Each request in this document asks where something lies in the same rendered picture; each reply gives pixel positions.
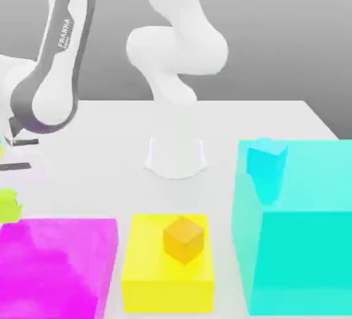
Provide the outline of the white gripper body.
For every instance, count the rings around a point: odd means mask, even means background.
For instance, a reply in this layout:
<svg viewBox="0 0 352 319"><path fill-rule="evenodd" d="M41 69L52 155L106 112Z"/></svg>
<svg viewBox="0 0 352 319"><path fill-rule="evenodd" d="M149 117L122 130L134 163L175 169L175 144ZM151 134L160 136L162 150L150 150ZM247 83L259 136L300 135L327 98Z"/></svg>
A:
<svg viewBox="0 0 352 319"><path fill-rule="evenodd" d="M0 185L26 184L32 178L32 165L29 162L0 163Z"/></svg>

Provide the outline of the small lime green cube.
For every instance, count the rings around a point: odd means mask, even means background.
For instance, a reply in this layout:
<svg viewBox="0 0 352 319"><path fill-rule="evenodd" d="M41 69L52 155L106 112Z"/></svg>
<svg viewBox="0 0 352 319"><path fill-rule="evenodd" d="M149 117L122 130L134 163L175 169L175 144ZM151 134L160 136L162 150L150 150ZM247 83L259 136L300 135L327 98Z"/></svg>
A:
<svg viewBox="0 0 352 319"><path fill-rule="evenodd" d="M0 224L16 223L22 211L17 203L17 192L11 188L0 189Z"/></svg>

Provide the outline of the small orange cube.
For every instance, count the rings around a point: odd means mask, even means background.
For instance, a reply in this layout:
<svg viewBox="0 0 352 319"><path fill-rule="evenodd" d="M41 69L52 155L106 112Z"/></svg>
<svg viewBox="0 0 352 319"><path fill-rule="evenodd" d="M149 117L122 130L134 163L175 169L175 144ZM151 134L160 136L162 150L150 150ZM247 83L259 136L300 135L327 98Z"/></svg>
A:
<svg viewBox="0 0 352 319"><path fill-rule="evenodd" d="M204 248L205 229L186 217L179 217L163 230L163 250L183 265L196 258Z"/></svg>

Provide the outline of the small cyan cube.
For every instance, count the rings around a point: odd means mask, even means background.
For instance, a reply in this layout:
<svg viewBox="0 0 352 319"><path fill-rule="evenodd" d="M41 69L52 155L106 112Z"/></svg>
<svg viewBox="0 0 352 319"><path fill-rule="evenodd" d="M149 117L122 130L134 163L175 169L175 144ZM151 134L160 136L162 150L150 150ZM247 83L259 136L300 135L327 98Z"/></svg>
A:
<svg viewBox="0 0 352 319"><path fill-rule="evenodd" d="M288 143L261 137L247 148L246 173L252 178L262 204L272 204L281 192Z"/></svg>

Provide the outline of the large magenta box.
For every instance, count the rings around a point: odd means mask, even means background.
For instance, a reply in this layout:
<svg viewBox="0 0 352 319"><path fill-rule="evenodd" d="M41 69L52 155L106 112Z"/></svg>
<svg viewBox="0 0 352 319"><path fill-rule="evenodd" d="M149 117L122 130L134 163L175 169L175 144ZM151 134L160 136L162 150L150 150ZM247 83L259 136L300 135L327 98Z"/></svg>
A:
<svg viewBox="0 0 352 319"><path fill-rule="evenodd" d="M115 219L22 219L0 227L0 319L104 319Z"/></svg>

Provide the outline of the large yellow box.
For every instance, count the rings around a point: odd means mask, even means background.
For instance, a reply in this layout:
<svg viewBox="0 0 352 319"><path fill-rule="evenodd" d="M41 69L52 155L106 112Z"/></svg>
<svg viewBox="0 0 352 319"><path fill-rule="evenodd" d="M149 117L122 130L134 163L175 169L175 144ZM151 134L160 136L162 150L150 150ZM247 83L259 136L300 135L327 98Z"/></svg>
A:
<svg viewBox="0 0 352 319"><path fill-rule="evenodd" d="M165 253L164 230L177 214L132 216L122 269L122 299L126 313L191 314L213 310L215 275L204 214L186 214L204 230L198 255L187 264Z"/></svg>

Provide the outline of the large turquoise box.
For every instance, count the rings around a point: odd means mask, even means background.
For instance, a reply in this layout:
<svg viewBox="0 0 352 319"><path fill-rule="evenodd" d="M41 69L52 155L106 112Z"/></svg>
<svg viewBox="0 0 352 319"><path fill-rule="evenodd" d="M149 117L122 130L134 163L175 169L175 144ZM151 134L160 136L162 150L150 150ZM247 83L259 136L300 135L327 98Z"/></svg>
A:
<svg viewBox="0 0 352 319"><path fill-rule="evenodd" d="M231 233L252 316L352 316L352 140L286 140L280 195L262 204L239 142Z"/></svg>

